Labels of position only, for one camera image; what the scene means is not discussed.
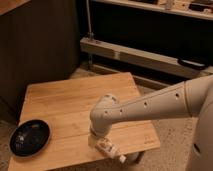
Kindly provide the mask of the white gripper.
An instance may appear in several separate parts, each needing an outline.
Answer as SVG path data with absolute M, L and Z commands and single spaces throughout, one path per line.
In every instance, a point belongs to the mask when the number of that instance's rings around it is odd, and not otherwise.
M 97 144 L 97 141 L 101 138 L 104 138 L 106 135 L 107 135 L 106 132 L 100 133 L 100 132 L 95 132 L 93 129 L 90 129 L 90 134 L 88 137 L 88 145 L 91 148 L 94 148 L 95 145 Z

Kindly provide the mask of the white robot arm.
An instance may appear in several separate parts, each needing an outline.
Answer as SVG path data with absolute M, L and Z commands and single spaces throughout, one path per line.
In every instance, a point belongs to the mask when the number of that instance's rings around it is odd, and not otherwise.
M 119 103 L 104 95 L 90 113 L 90 132 L 105 137 L 120 122 L 197 117 L 186 171 L 213 171 L 213 75 L 187 80 Z

